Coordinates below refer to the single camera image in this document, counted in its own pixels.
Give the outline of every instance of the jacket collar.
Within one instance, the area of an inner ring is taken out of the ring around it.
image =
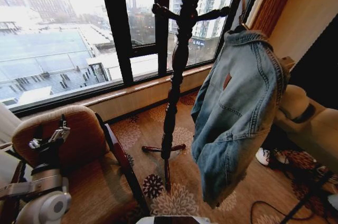
[[[271,46],[268,42],[268,38],[259,31],[247,30],[239,33],[228,31],[224,34],[224,42],[226,45],[243,45],[252,42],[265,42]]]

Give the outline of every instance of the wooden coat rack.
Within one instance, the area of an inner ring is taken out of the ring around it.
[[[165,173],[165,188],[167,191],[171,190],[170,184],[170,169],[169,157],[171,151],[185,149],[185,144],[172,146],[173,132],[175,129],[175,116],[177,113],[177,102],[180,98],[180,85],[183,81],[183,70],[186,67],[189,50],[189,39],[192,36],[192,29],[197,21],[212,20],[218,17],[227,16],[230,12],[229,7],[223,7],[220,10],[212,10],[206,14],[198,16],[197,5],[199,0],[182,0],[181,10],[179,15],[174,14],[168,8],[158,4],[153,5],[153,13],[162,17],[167,17],[176,20],[178,25],[177,44],[173,51],[173,74],[171,76],[171,88],[168,92],[168,105],[165,111],[162,148],[143,146],[144,152],[160,152],[162,159],[164,159],[164,173]]]

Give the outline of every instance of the window frame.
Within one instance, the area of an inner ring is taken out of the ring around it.
[[[155,0],[162,6],[169,8],[170,0]],[[247,8],[251,8],[255,0],[247,0]],[[167,70],[167,44],[168,44],[168,19],[155,16],[155,41],[156,43],[144,44],[140,46],[132,46],[132,39],[130,35],[129,21],[126,0],[105,0],[109,24],[111,27],[112,36],[116,47],[119,66],[122,74],[122,83],[102,83],[99,86],[93,86],[90,89],[77,89],[73,93],[65,94],[62,96],[51,97],[47,100],[38,101],[32,104],[22,105],[12,108],[11,111],[18,117],[28,116],[48,109],[60,107],[62,105],[71,104],[76,101],[92,98],[98,95],[106,94],[112,91],[123,89],[129,86],[147,82],[150,80],[158,79],[168,76],[172,70]],[[189,65],[185,70],[197,68],[210,63],[213,63],[217,58],[224,40],[223,35],[226,31],[230,30],[234,24],[238,24],[236,16],[239,13],[239,2],[231,0],[230,14],[227,16],[222,34],[219,37],[218,45],[215,50],[213,59],[208,61],[199,62]],[[248,17],[250,10],[247,10],[246,17]],[[138,78],[134,80],[132,74],[132,67],[130,63],[131,58],[142,57],[145,55],[157,54],[158,55],[158,73],[156,75]]]

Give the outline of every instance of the denim jacket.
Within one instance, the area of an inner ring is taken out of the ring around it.
[[[192,155],[203,200],[212,208],[234,190],[266,138],[287,77],[261,33],[224,35],[222,51],[191,111]]]

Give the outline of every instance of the floral carpet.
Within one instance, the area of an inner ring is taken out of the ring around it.
[[[236,189],[218,208],[212,210],[202,199],[201,180],[198,166],[194,163],[190,147],[194,134],[194,123],[190,111],[196,92],[180,98],[177,104],[176,128],[173,146],[186,144],[186,149],[172,152],[170,158],[172,190],[164,189],[164,162],[159,153],[143,153],[143,145],[160,147],[166,104],[131,116],[111,125],[111,128],[133,166],[152,215],[193,215],[207,217],[212,223],[250,223],[250,210],[255,201],[266,201],[283,213],[288,213],[307,192],[308,183],[320,174],[313,172],[318,164],[305,152],[291,151],[290,164],[270,169],[252,160],[247,175]],[[315,213],[301,223],[338,223],[336,212],[326,200],[328,194],[338,193],[338,187],[327,183],[320,193],[309,200],[295,217],[304,218]],[[141,217],[139,208],[126,213],[121,223],[135,223]],[[252,223],[279,223],[283,215],[265,204],[255,205]]]

